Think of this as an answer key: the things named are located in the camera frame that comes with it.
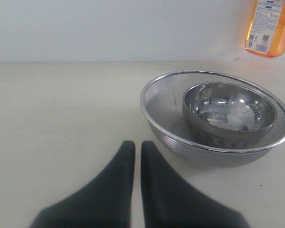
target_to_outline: bottle label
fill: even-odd
[[[247,48],[267,54],[285,0],[259,0],[249,34]]]

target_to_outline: white countertop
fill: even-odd
[[[186,163],[153,136],[140,92],[181,69],[246,78],[285,104],[285,60],[0,64],[0,228],[28,227],[42,208],[93,179],[126,139],[136,145],[132,227],[143,228],[141,142],[154,140],[182,177],[252,227],[285,228],[285,143],[251,164],[209,169]]]

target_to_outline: plastic bottle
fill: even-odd
[[[255,1],[245,49],[267,58],[285,52],[285,0]]]

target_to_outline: qr code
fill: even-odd
[[[264,35],[263,36],[263,41],[268,41],[269,40],[269,35]]]

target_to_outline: bowl rim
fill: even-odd
[[[156,127],[159,131],[164,133],[166,136],[168,136],[168,137],[170,137],[170,138],[172,138],[174,140],[177,140],[179,142],[185,143],[186,145],[197,147],[197,148],[200,148],[200,149],[204,149],[206,151],[222,152],[222,153],[233,153],[233,154],[256,153],[256,152],[263,151],[263,150],[269,150],[269,149],[271,149],[271,148],[273,148],[273,147],[275,147],[275,146],[277,146],[277,145],[279,145],[279,144],[281,144],[281,143],[283,143],[285,141],[285,132],[284,132],[284,134],[280,137],[279,140],[277,140],[277,141],[275,141],[273,143],[270,143],[268,145],[262,146],[262,147],[255,147],[255,148],[249,148],[249,149],[225,149],[225,148],[206,146],[206,145],[203,145],[203,144],[200,144],[200,143],[197,143],[197,142],[192,142],[192,141],[183,139],[183,138],[181,138],[181,137],[171,133],[170,131],[166,130],[164,127],[162,127],[160,124],[158,124],[150,116],[150,114],[148,113],[148,111],[147,111],[147,109],[145,107],[145,93],[148,90],[148,88],[152,84],[154,84],[155,82],[157,82],[157,81],[159,81],[159,80],[161,80],[163,78],[169,77],[169,76],[180,75],[180,74],[211,74],[211,75],[217,75],[217,76],[223,76],[223,77],[235,79],[237,81],[246,83],[246,84],[248,84],[248,85],[250,85],[250,86],[252,86],[252,87],[254,87],[254,88],[258,89],[258,90],[261,90],[262,92],[267,94],[269,97],[271,97],[274,100],[276,100],[278,105],[285,112],[285,105],[279,98],[277,98],[275,95],[273,95],[271,92],[269,92],[268,90],[264,89],[263,87],[255,84],[253,82],[250,82],[250,81],[248,81],[246,79],[243,79],[243,78],[240,78],[240,77],[237,77],[237,76],[233,76],[233,75],[230,75],[230,74],[216,72],[216,71],[205,71],[205,70],[180,70],[180,71],[173,71],[173,72],[169,72],[169,73],[163,74],[161,76],[158,76],[158,77],[152,79],[150,82],[148,82],[144,86],[144,88],[142,89],[141,95],[140,95],[141,109],[142,109],[143,114],[147,118],[148,122],[150,124],[152,124],[154,127]]]
[[[226,129],[226,128],[222,128],[222,127],[217,127],[217,126],[211,125],[211,124],[207,123],[206,121],[199,119],[196,115],[191,114],[190,109],[189,109],[189,108],[187,107],[187,105],[186,105],[185,97],[186,97],[186,95],[188,94],[188,92],[189,92],[190,90],[192,90],[192,89],[194,89],[194,88],[196,88],[196,87],[198,87],[198,86],[207,85],[207,84],[225,84],[225,85],[230,85],[230,86],[232,85],[232,86],[236,86],[236,87],[239,87],[239,88],[248,90],[248,91],[250,91],[250,92],[252,92],[252,93],[254,93],[254,94],[260,96],[261,98],[263,98],[264,100],[266,100],[266,101],[271,105],[272,109],[273,109],[274,112],[275,112],[275,117],[274,117],[274,119],[273,119],[273,120],[270,122],[270,124],[267,125],[266,127],[261,128],[261,129],[257,129],[257,130],[252,130],[252,131],[243,131],[243,130],[235,131],[235,130],[230,130],[230,129]],[[224,131],[231,132],[231,133],[253,133],[253,132],[261,132],[261,131],[263,131],[263,130],[266,130],[266,129],[268,129],[268,128],[271,128],[271,127],[275,124],[276,119],[277,119],[277,110],[276,110],[276,107],[274,106],[274,104],[273,104],[270,100],[267,99],[267,97],[261,95],[260,93],[258,93],[258,92],[256,92],[256,91],[253,91],[253,90],[250,89],[250,88],[247,88],[247,87],[242,86],[242,85],[235,85],[235,84],[233,84],[233,83],[226,83],[226,82],[205,82],[205,83],[200,83],[200,84],[194,85],[194,86],[192,86],[191,88],[189,88],[189,89],[187,89],[187,90],[185,91],[184,95],[182,96],[182,104],[183,104],[183,107],[186,108],[186,111],[189,112],[189,113],[191,114],[191,116],[193,116],[193,118],[196,119],[197,121],[203,122],[203,123],[205,123],[205,124],[207,124],[207,125],[209,125],[209,126],[215,128],[215,129],[224,130]]]

